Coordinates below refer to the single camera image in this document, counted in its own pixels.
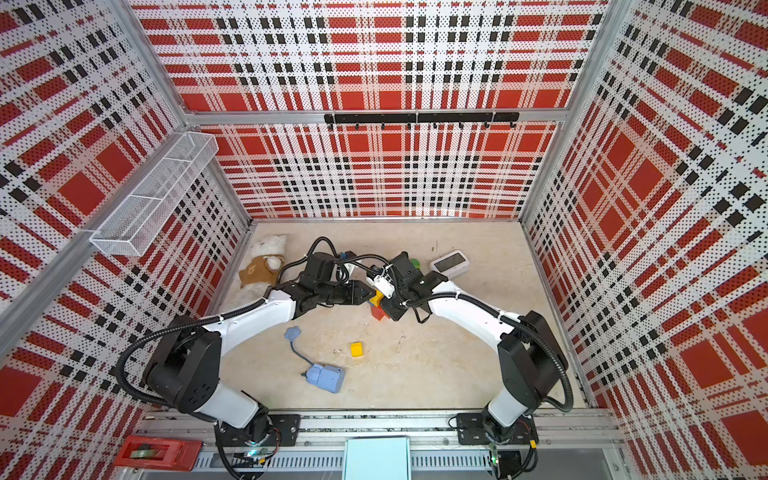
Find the yellow tall lego brick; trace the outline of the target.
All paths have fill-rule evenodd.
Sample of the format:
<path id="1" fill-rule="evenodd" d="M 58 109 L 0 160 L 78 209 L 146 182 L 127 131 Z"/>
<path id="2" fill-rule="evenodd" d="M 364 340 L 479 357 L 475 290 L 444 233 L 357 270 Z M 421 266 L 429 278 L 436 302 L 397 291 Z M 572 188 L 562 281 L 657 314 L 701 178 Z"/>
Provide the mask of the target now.
<path id="1" fill-rule="evenodd" d="M 375 307 L 379 307 L 381 304 L 382 299 L 384 298 L 384 295 L 380 291 L 376 291 L 375 295 L 368 300 L 368 302 Z"/>

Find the red square lego brick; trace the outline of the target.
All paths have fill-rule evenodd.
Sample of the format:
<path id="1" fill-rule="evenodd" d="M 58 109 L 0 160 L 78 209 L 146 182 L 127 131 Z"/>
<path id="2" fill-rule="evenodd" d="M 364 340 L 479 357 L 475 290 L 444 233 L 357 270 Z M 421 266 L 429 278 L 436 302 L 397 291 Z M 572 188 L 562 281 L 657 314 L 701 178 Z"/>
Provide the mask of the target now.
<path id="1" fill-rule="evenodd" d="M 370 307 L 371 315 L 378 321 L 381 321 L 384 318 L 387 318 L 386 313 L 377 306 L 371 306 Z"/>

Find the yellow square lego brick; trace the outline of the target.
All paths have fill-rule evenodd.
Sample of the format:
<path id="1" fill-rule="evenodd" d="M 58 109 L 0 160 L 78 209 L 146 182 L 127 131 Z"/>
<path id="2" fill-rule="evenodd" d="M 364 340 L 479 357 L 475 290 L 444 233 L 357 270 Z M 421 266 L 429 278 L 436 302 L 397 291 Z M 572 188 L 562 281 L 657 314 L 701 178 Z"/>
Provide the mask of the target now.
<path id="1" fill-rule="evenodd" d="M 364 348 L 361 342 L 353 342 L 349 345 L 350 355 L 353 358 L 359 358 L 364 355 Z"/>

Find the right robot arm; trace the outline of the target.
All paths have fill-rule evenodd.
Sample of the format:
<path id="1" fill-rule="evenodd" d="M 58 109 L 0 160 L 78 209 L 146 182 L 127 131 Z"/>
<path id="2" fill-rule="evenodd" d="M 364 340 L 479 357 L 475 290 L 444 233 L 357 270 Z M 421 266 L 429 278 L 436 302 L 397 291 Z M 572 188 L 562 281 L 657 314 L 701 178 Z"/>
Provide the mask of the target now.
<path id="1" fill-rule="evenodd" d="M 366 271 L 383 294 L 382 308 L 393 320 L 407 310 L 423 310 L 453 322 L 497 353 L 503 387 L 482 410 L 487 441 L 512 444 L 522 439 L 518 424 L 543 404 L 568 413 L 574 407 L 568 360 L 547 320 L 539 313 L 503 311 L 460 288 L 437 267 L 424 274 L 406 252 L 387 260 L 379 255 L 343 254 L 336 263 Z"/>

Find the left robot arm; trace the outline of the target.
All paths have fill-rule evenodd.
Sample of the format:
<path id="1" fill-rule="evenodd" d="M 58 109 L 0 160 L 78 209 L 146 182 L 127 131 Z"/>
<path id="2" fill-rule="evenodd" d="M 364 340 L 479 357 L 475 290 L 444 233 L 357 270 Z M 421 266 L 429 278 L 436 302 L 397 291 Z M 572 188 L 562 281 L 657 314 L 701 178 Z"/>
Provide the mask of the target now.
<path id="1" fill-rule="evenodd" d="M 134 341 L 114 367 L 118 386 L 134 399 L 211 423 L 216 434 L 265 442 L 276 427 L 268 407 L 231 379 L 227 367 L 235 354 L 314 309 L 358 306 L 375 295 L 367 280 L 379 268 L 352 251 L 320 250 L 329 242 L 316 239 L 301 259 L 287 264 L 295 276 L 278 271 L 261 297 L 200 319 L 178 316 Z"/>

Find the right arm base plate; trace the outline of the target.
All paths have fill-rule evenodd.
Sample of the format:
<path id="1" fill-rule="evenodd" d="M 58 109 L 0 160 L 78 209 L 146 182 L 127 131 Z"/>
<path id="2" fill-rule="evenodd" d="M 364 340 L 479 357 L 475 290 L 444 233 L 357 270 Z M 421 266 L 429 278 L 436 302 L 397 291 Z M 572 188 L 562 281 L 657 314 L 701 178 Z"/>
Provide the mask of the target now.
<path id="1" fill-rule="evenodd" d="M 529 445 L 539 437 L 530 416 L 520 416 L 510 426 L 498 423 L 488 412 L 459 413 L 455 416 L 458 442 L 461 445 Z"/>

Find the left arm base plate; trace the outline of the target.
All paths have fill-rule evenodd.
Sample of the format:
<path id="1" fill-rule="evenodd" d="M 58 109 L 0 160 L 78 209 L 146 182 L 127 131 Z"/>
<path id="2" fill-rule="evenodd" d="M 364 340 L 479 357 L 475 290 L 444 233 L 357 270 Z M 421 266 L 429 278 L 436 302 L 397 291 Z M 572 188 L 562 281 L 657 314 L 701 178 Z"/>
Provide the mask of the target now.
<path id="1" fill-rule="evenodd" d="M 293 447 L 300 422 L 298 414 L 259 414 L 243 428 L 223 423 L 214 433 L 223 447 Z"/>

